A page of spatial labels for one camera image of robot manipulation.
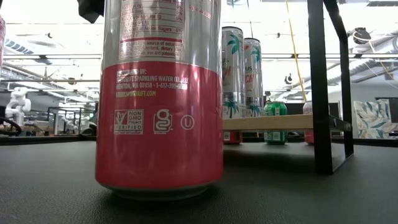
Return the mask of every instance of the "can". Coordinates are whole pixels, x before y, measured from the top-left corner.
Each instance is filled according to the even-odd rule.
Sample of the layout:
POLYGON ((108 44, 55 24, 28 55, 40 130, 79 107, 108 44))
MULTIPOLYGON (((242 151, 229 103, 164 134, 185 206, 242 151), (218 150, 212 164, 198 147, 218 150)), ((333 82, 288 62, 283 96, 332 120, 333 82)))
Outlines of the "can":
POLYGON ((221 2, 105 9, 96 180, 138 200, 202 193, 223 173, 221 2))
MULTIPOLYGON (((303 105, 303 114, 312 114, 312 101, 307 101, 303 105)), ((311 130, 306 130, 304 132, 304 141, 312 145, 314 140, 313 140, 313 129, 311 130)))
POLYGON ((262 92, 261 44, 255 38, 244 39, 246 116, 262 116, 264 97, 262 92))
MULTIPOLYGON (((266 103, 264 107, 265 116, 283 116, 287 115, 287 108, 284 102, 274 101, 266 103)), ((285 144, 287 136, 285 131, 264 132, 264 140, 268 144, 285 144)))
POLYGON ((4 52, 4 41, 6 41, 6 21, 0 16, 0 76, 2 68, 2 55, 4 52))
MULTIPOLYGON (((223 119, 246 117, 244 39, 238 27, 223 27, 223 119)), ((240 144, 242 132, 224 132, 224 143, 240 144)))

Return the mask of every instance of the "palm tree graphic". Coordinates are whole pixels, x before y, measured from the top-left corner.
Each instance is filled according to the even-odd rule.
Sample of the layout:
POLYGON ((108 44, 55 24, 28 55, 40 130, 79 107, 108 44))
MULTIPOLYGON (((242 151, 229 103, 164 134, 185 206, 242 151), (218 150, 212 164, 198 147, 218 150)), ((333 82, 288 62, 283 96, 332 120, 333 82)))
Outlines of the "palm tree graphic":
POLYGON ((251 111, 253 111, 252 113, 252 117, 257 117, 260 115, 261 111, 260 111, 260 106, 254 105, 254 104, 250 104, 250 106, 248 106, 248 109, 250 109, 251 111))
POLYGON ((231 119, 232 118, 232 110, 234 111, 234 114, 236 114, 236 112, 239 112, 239 108, 238 108, 238 106, 236 105, 238 102, 236 102, 236 101, 231 101, 231 100, 228 100, 228 101, 225 101, 224 102, 224 106, 226 106, 227 108, 228 108, 228 111, 229 111, 229 118, 231 119))
POLYGON ((241 44, 240 44, 239 38, 236 35, 231 34, 230 36, 233 38, 233 40, 230 40, 227 45, 231 45, 231 44, 235 45, 232 48, 232 54, 235 54, 235 52, 239 52, 239 48, 240 48, 241 44))
POLYGON ((254 50, 251 52, 252 55, 254 55, 254 62, 259 62, 260 61, 260 49, 256 46, 254 46, 254 50))

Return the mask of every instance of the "dark tabletop surface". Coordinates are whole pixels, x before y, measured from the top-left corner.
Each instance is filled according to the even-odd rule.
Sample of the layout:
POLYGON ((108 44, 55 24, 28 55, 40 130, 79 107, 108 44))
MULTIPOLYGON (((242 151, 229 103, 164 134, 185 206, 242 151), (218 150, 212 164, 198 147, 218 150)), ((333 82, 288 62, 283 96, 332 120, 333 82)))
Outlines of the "dark tabletop surface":
POLYGON ((230 146, 223 178, 202 195, 143 203, 96 183, 95 142, 2 146, 0 224, 396 223, 398 149, 356 146, 333 176, 313 173, 312 150, 230 146))

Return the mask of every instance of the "black metal stand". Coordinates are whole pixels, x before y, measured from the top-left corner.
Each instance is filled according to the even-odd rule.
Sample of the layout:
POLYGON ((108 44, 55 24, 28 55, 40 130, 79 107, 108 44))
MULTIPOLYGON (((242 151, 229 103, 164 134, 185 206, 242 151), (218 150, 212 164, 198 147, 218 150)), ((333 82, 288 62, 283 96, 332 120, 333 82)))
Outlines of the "black metal stand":
POLYGON ((315 168, 320 174, 333 174, 354 154, 351 127, 348 36, 335 0, 308 0, 308 32, 310 39, 315 168), (323 3, 325 3, 340 40, 343 120, 329 116, 323 3), (345 155, 342 158, 332 158, 330 128, 344 131, 345 155))

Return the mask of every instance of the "green can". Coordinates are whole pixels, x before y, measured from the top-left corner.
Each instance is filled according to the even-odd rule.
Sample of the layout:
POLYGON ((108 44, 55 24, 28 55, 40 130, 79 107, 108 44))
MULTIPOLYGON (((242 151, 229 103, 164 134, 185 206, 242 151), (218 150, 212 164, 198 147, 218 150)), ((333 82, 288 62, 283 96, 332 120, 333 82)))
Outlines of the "green can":
MULTIPOLYGON (((274 101, 266 103, 264 116, 283 116, 287 115, 287 108, 284 102, 274 101)), ((267 144, 285 144, 287 134, 285 131, 266 131, 264 140, 267 144)))

